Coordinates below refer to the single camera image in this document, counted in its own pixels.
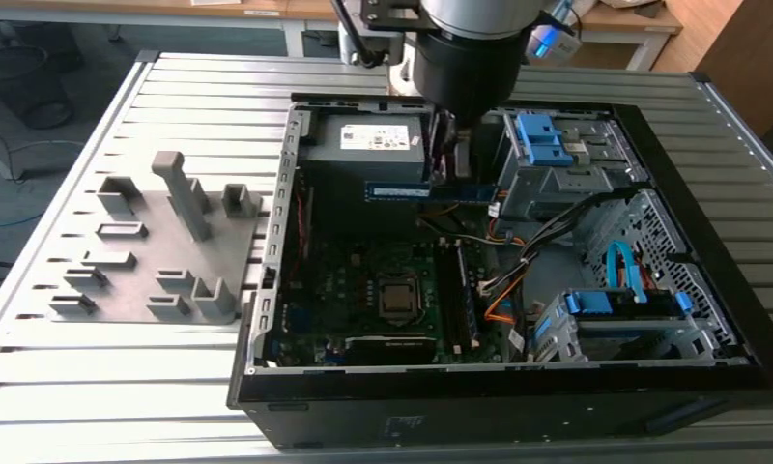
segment power supply label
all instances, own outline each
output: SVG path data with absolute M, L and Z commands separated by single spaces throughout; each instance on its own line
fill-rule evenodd
M 425 416 L 393 416 L 386 418 L 383 436 L 393 439 L 402 438 L 423 424 L 425 418 Z
M 409 126 L 347 124 L 339 128 L 341 150 L 409 150 Z

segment gray 3d-printed holder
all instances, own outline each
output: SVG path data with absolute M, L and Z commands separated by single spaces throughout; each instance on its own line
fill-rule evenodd
M 203 192 L 197 180 L 185 178 L 181 154 L 158 154 L 155 161 L 171 197 L 165 191 L 138 191 L 125 177 L 102 182 L 97 197 L 109 217 L 99 218 L 94 229 L 101 245 L 83 253 L 83 267 L 62 276 L 71 291 L 53 296 L 54 321 L 234 320 L 259 194 L 234 184 Z M 207 238 L 194 240 L 203 230 Z

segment slotted metal table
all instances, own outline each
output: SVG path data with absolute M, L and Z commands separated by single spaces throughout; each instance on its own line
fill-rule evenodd
M 281 453 L 225 407 L 237 323 L 53 323 L 50 286 L 91 233 L 106 175 L 159 187 L 149 164 L 178 150 L 205 189 L 269 195 L 290 92 L 386 94 L 382 70 L 305 58 L 142 53 L 0 290 L 0 462 L 662 463 L 773 461 L 773 407 L 734 411 L 645 440 Z M 709 83 L 686 74 L 525 69 L 519 100 L 639 106 L 773 318 L 773 158 Z M 242 298 L 258 281 L 265 226 Z

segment ram slot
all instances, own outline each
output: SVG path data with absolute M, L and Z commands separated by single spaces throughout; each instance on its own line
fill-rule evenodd
M 473 343 L 465 316 L 458 257 L 451 244 L 443 243 L 435 246 L 434 261 L 443 338 L 451 347 L 451 353 L 459 355 L 470 349 Z

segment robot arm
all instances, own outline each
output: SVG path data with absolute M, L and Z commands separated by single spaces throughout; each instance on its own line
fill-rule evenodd
M 433 184 L 471 178 L 471 127 L 509 99 L 523 56 L 555 60 L 579 43 L 542 8 L 546 0 L 331 0 L 341 57 L 365 67 L 395 65 L 414 33 L 411 80 L 438 109 L 430 130 Z

